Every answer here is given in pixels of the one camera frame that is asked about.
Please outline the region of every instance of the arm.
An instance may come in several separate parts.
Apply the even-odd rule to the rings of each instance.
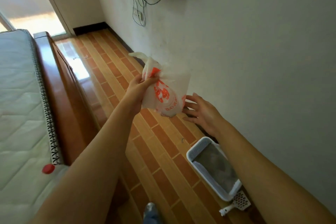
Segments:
[[[32,223],[104,223],[117,184],[134,116],[144,93],[156,82],[130,82],[105,125],[44,201]]]
[[[185,120],[216,137],[239,179],[267,223],[336,223],[309,192],[253,147],[217,109],[197,94],[187,96]]]

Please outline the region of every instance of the litter box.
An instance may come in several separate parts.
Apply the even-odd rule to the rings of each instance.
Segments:
[[[231,201],[242,186],[219,144],[202,137],[187,152],[187,159],[224,201]]]

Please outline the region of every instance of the bed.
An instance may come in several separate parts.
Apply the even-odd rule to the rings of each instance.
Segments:
[[[0,220],[26,223],[98,132],[47,32],[0,33]],[[52,163],[51,174],[42,168]],[[119,181],[110,211],[128,199]]]

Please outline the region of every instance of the mattress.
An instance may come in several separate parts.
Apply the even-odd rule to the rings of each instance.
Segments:
[[[55,170],[42,173],[50,163]],[[29,221],[67,169],[58,150],[34,39],[25,30],[2,32],[0,222]]]

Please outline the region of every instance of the wooden floor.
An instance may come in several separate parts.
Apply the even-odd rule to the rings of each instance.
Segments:
[[[96,121],[103,126],[123,98],[128,83],[142,72],[137,61],[108,31],[57,42],[75,72]],[[121,179],[129,201],[113,214],[113,223],[142,223],[145,205],[156,203],[164,223],[263,223],[255,207],[218,212],[228,205],[196,174],[187,150],[204,135],[179,114],[173,118],[143,109],[132,125]]]

